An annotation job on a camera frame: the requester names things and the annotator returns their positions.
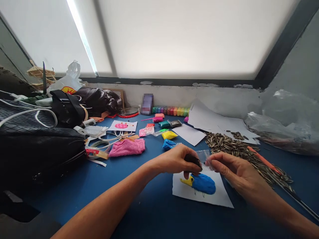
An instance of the orange pencil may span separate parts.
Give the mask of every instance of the orange pencil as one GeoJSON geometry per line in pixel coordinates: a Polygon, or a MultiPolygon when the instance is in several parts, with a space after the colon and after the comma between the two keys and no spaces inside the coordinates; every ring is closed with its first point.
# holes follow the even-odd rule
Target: orange pencil
{"type": "Polygon", "coordinates": [[[257,153],[252,147],[247,146],[247,148],[248,148],[250,151],[254,152],[254,153],[257,155],[257,157],[258,157],[265,165],[267,165],[270,169],[274,170],[276,173],[278,173],[279,175],[281,175],[281,172],[279,172],[279,171],[275,168],[275,166],[273,166],[273,165],[272,165],[270,162],[268,162],[263,156],[261,156],[259,153],[257,153]]]}

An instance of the pile of sunflower seeds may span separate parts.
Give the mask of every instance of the pile of sunflower seeds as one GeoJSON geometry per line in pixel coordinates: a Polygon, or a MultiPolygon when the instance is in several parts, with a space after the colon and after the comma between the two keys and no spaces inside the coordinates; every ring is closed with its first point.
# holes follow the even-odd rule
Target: pile of sunflower seeds
{"type": "MultiPolygon", "coordinates": [[[[235,133],[238,137],[243,136],[239,133],[235,133]]],[[[258,173],[266,180],[266,182],[272,186],[275,184],[274,180],[269,176],[271,174],[274,176],[282,185],[289,188],[292,192],[293,189],[291,188],[288,183],[292,183],[292,179],[289,175],[287,175],[283,170],[281,170],[279,167],[275,166],[278,171],[282,173],[282,175],[279,175],[275,172],[273,172],[268,166],[266,166],[263,161],[261,161],[254,152],[250,151],[247,146],[251,146],[255,151],[259,151],[260,149],[256,145],[247,144],[244,142],[241,142],[239,140],[233,140],[231,137],[226,136],[225,134],[221,133],[206,133],[206,143],[211,148],[212,154],[218,153],[218,152],[225,152],[228,154],[231,154],[233,156],[245,159],[249,161],[252,166],[258,171],[258,173]]]]}
{"type": "Polygon", "coordinates": [[[246,136],[241,135],[241,133],[239,133],[239,132],[231,132],[230,130],[226,130],[226,132],[230,132],[235,139],[238,139],[238,140],[247,139],[247,140],[249,140],[246,136]]]}

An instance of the black bag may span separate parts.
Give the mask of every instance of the black bag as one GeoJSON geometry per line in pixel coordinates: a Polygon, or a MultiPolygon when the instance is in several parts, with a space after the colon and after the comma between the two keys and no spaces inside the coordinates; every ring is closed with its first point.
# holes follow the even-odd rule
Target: black bag
{"type": "MultiPolygon", "coordinates": [[[[35,108],[19,101],[6,102],[35,108]]],[[[26,110],[0,102],[0,120],[26,110]]],[[[0,127],[1,188],[51,177],[86,159],[83,135],[69,128],[46,128],[36,121],[35,114],[16,116],[0,127]]],[[[49,112],[40,111],[38,119],[47,126],[54,125],[49,112]]]]}
{"type": "Polygon", "coordinates": [[[78,95],[82,98],[81,104],[86,105],[89,117],[101,117],[101,114],[108,111],[115,114],[122,108],[122,99],[112,91],[99,88],[81,87],[73,95],[78,95]]]}
{"type": "Polygon", "coordinates": [[[50,91],[50,94],[52,95],[52,110],[56,114],[60,125],[74,128],[82,124],[85,111],[80,106],[79,98],[62,90],[50,91]]]}

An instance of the clay bird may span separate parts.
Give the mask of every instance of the clay bird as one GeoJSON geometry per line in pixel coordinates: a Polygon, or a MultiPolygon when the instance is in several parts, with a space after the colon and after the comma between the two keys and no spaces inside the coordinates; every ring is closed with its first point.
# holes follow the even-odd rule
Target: clay bird
{"type": "Polygon", "coordinates": [[[206,194],[212,195],[216,192],[214,180],[205,174],[199,174],[198,176],[191,174],[187,180],[180,179],[180,181],[192,187],[193,189],[206,194]]]}

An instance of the white plastic bag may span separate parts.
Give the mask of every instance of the white plastic bag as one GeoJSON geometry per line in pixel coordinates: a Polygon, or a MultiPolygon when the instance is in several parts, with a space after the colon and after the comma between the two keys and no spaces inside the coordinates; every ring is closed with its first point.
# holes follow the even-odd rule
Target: white plastic bag
{"type": "Polygon", "coordinates": [[[263,114],[250,112],[247,126],[260,139],[297,154],[319,155],[319,103],[285,90],[263,105],[263,114]]]}
{"type": "Polygon", "coordinates": [[[66,76],[57,80],[56,83],[49,86],[47,92],[50,96],[50,91],[52,90],[62,90],[65,93],[72,95],[74,92],[78,91],[82,84],[80,83],[80,64],[77,61],[72,62],[66,72],[66,76]]]}

